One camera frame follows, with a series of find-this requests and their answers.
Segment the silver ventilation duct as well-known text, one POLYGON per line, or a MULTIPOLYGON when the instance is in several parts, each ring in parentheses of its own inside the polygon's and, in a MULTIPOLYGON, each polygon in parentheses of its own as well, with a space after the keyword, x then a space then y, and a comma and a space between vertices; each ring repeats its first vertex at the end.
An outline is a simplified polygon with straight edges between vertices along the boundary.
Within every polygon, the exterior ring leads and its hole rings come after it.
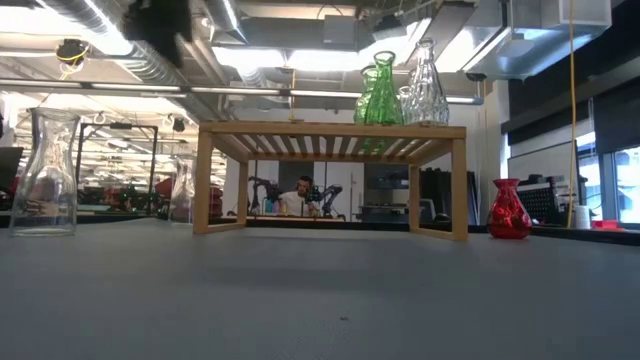
POLYGON ((493 79, 534 76, 612 25, 611 0, 498 0, 500 25, 461 70, 493 79))

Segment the dark monitor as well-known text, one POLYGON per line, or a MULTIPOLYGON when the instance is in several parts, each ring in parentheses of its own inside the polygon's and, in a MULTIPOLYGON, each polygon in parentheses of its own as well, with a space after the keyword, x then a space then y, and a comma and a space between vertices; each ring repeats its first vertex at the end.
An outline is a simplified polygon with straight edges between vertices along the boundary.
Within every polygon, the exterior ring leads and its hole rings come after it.
POLYGON ((15 179, 23 154, 22 147, 0 147, 0 191, 15 193, 15 179))

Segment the black metal stand frame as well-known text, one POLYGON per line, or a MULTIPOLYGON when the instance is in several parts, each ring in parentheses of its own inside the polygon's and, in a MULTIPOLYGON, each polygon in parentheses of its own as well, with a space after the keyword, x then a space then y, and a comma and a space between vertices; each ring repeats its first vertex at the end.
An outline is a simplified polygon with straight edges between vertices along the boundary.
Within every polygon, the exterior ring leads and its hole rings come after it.
POLYGON ((158 133, 159 133, 159 128, 158 126, 154 126, 154 125, 135 125, 135 124, 131 124, 131 123, 125 123, 125 122, 115 122, 115 123, 110 123, 110 124, 97 124, 97 123, 81 123, 80 124, 80 132, 79 132, 79 138, 78 138, 78 146, 77 146, 77 156, 76 156, 76 164, 75 164, 75 180, 76 180, 76 184, 79 186, 80 185, 80 179, 81 179, 81 175, 80 175, 80 169, 81 169, 81 161, 82 161, 82 153, 83 153, 83 145, 84 142, 86 140, 89 140, 91 138, 91 134, 90 135, 85 135, 85 129, 87 127, 91 127, 93 130, 97 131, 100 130, 102 127, 109 127, 112 130, 132 130, 132 129, 139 129, 139 130, 144 130, 144 129, 151 129, 153 131, 153 139, 152 139, 152 152, 151 152, 151 160, 150 160, 150 175, 149 175, 149 182, 148 182, 148 197, 147 197, 147 202, 146 202, 146 215, 151 216, 152 215, 152 200, 151 200, 151 192, 153 190, 153 180, 154 180, 154 175, 155 175, 155 167, 156 167, 156 152, 157 152, 157 144, 158 144, 158 133))

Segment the long ceiling light bar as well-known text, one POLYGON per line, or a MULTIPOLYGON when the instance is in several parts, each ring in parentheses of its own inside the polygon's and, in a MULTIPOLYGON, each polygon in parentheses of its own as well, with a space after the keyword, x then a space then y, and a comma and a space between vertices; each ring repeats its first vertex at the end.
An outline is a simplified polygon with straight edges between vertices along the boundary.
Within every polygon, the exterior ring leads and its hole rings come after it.
POLYGON ((187 94, 216 94, 261 97, 307 97, 357 99, 358 92, 304 90, 288 88, 249 88, 231 86, 151 85, 86 81, 0 78, 0 89, 53 93, 134 93, 141 96, 185 98, 187 94))

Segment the black pegboard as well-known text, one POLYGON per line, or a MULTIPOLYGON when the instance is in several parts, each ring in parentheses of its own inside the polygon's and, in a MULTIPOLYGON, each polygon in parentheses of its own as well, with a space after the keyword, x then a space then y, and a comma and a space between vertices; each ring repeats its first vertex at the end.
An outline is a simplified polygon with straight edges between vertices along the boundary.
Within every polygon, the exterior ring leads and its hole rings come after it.
POLYGON ((554 185, 518 190, 517 194, 536 225, 564 226, 566 224, 566 214, 559 205, 554 185))

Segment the person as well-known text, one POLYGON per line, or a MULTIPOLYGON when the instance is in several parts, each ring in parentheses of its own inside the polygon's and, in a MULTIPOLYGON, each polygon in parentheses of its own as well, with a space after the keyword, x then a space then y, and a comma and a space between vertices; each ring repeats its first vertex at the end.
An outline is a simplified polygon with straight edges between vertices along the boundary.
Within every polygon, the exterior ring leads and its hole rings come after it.
POLYGON ((317 213, 315 204, 307 199, 313 186, 313 179, 303 175, 298 178, 293 191, 284 192, 279 200, 286 207, 289 216, 311 217, 317 213))

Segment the round ribbed green glass vase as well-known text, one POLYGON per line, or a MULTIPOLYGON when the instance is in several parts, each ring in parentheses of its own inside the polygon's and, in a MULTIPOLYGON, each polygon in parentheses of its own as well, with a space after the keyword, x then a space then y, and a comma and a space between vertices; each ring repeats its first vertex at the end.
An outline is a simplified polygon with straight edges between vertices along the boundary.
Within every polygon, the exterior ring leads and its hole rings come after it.
POLYGON ((363 91, 360 97, 356 100, 356 107, 354 110, 355 124, 365 123, 369 100, 374 91, 378 76, 376 67, 374 65, 366 66, 361 70, 361 76, 363 78, 363 91))

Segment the black cabinet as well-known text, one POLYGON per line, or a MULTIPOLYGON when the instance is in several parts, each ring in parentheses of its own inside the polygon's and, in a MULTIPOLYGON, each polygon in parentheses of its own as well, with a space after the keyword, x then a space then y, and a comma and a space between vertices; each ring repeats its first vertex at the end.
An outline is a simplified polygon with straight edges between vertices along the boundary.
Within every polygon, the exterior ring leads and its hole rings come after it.
MULTIPOLYGON (((430 199, 436 213, 451 214, 452 189, 451 172, 439 168, 427 168, 420 171, 420 194, 430 199)), ((478 190, 475 173, 467 172, 467 217, 470 225, 479 224, 478 190)))

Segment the red pear-shaped glass vase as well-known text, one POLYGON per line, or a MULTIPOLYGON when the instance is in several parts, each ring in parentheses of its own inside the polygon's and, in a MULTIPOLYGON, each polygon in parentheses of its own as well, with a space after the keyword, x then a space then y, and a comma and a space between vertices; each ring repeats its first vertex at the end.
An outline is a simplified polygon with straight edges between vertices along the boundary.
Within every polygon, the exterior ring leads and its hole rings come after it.
POLYGON ((495 179, 497 195, 487 219, 487 229, 498 239, 522 240, 532 228, 532 220, 517 194, 518 179, 495 179))

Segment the smooth clear glass carafe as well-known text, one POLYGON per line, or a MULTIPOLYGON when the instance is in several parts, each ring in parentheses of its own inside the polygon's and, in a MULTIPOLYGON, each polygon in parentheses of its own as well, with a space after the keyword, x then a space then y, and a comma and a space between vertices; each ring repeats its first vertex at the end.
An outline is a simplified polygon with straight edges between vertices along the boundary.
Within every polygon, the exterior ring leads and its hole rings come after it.
POLYGON ((72 163, 80 117, 31 108, 32 149, 20 176, 9 230, 13 237, 66 236, 77 224, 77 180, 72 163))

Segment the conical green glass vase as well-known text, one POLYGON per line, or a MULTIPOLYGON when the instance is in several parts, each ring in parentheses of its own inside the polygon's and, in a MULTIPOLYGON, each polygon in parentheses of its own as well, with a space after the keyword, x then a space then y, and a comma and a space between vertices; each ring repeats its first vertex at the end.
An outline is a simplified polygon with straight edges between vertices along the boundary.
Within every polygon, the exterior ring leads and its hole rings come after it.
POLYGON ((393 81, 395 54, 380 51, 374 55, 377 77, 369 98, 366 125, 402 125, 402 110, 393 81))

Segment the wooden slatted shelf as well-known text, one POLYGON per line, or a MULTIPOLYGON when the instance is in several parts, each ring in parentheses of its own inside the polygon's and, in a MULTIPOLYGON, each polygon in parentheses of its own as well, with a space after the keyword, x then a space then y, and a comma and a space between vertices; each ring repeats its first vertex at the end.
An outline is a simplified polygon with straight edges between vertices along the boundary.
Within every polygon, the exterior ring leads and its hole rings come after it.
POLYGON ((466 241, 466 129, 459 126, 358 125, 349 123, 220 121, 199 125, 193 232, 241 229, 247 222, 247 182, 251 160, 405 164, 409 172, 409 231, 466 241), (237 216, 231 224, 209 223, 212 152, 239 163, 237 216), (451 229, 423 228, 419 220, 420 168, 451 156, 451 229))

